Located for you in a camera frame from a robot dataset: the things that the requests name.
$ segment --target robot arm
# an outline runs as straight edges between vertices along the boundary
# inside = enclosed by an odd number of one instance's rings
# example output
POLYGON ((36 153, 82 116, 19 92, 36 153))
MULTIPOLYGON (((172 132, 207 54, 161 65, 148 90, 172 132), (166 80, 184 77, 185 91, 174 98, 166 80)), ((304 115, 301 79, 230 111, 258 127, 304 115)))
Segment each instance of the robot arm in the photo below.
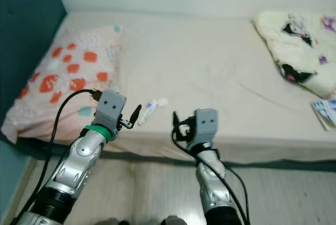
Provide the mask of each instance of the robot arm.
POLYGON ((117 138, 122 126, 133 128, 138 118, 141 105, 130 121, 121 119, 125 102, 124 96, 112 90, 100 95, 95 119, 82 130, 71 145, 69 156, 55 169, 30 211, 25 212, 17 224, 60 225, 65 222, 105 144, 117 138))
MULTIPOLYGON (((198 109, 193 117, 180 122, 174 112, 173 125, 177 141, 187 142, 185 151, 207 162, 222 178, 225 178, 225 167, 213 145, 213 138, 218 128, 217 118, 217 111, 214 109, 198 109), (177 128, 179 125, 188 125, 186 135, 183 136, 177 128)), ((241 225, 228 189, 208 166, 202 162, 197 162, 196 165, 196 176, 207 225, 241 225)))

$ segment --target book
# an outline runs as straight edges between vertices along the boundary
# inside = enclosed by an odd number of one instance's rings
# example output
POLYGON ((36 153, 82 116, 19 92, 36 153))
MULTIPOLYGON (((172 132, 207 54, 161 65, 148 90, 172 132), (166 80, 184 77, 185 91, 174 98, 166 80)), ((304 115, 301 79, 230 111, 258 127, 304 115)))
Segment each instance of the book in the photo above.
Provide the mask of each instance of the book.
POLYGON ((336 99, 315 101, 311 107, 326 131, 336 131, 336 99))

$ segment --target mattress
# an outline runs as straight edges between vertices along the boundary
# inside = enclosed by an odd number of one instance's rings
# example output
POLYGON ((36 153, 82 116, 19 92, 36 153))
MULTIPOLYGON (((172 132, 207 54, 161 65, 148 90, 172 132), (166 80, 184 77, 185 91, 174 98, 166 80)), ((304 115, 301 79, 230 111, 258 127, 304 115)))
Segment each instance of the mattress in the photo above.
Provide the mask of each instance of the mattress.
POLYGON ((215 146, 238 163, 278 159, 336 159, 336 134, 325 132, 311 110, 318 97, 288 83, 248 19, 127 12, 73 12, 66 29, 124 25, 119 92, 127 118, 154 98, 168 103, 142 126, 122 130, 107 151, 190 159, 170 140, 172 112, 180 118, 215 108, 215 146))

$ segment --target green ring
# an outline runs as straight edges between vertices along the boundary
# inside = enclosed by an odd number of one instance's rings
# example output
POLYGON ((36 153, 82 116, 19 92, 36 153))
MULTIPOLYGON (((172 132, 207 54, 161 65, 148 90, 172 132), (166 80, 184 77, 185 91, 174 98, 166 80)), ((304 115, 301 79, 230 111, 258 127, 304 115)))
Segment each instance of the green ring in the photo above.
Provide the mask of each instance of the green ring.
POLYGON ((107 128, 100 125, 86 125, 84 129, 91 129, 98 133, 101 133, 105 137, 106 142, 109 142, 112 138, 111 132, 107 128))

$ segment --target teal wall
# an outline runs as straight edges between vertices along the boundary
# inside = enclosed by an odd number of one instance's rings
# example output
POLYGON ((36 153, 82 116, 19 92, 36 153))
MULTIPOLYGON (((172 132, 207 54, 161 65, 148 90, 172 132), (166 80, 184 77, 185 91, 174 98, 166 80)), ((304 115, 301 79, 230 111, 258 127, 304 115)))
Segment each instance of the teal wall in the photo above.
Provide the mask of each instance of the teal wall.
MULTIPOLYGON (((48 49, 66 11, 61 0, 0 0, 0 3, 1 125, 14 99, 48 49)), ((0 220, 28 160, 29 156, 0 135, 0 220)))

